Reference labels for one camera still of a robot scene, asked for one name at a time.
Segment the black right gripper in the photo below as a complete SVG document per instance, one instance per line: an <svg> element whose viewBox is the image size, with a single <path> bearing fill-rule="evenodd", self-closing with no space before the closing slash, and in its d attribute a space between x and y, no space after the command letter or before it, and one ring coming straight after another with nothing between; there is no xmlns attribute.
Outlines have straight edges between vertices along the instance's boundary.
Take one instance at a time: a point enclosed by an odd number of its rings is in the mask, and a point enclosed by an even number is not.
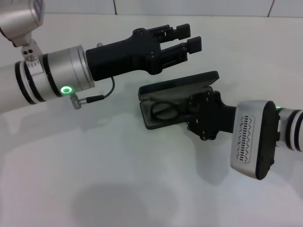
<svg viewBox="0 0 303 227"><path fill-rule="evenodd" d="M199 135L201 140L214 140L219 132L233 133L236 107L223 103L221 93L206 91L189 98L190 113L199 117L188 120L187 129Z"/></svg>

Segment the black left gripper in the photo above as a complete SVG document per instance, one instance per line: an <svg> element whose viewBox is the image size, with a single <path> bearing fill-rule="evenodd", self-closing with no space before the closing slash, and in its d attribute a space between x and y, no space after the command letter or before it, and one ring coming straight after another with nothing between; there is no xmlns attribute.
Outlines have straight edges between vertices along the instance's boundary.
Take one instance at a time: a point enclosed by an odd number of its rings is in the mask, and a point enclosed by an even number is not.
<svg viewBox="0 0 303 227"><path fill-rule="evenodd" d="M86 51L87 64L94 81L99 81L128 73L143 70L151 75L162 72L160 62L160 43L182 40L191 36L190 25L170 25L144 28L133 31L133 34L120 42L103 45Z"/></svg>

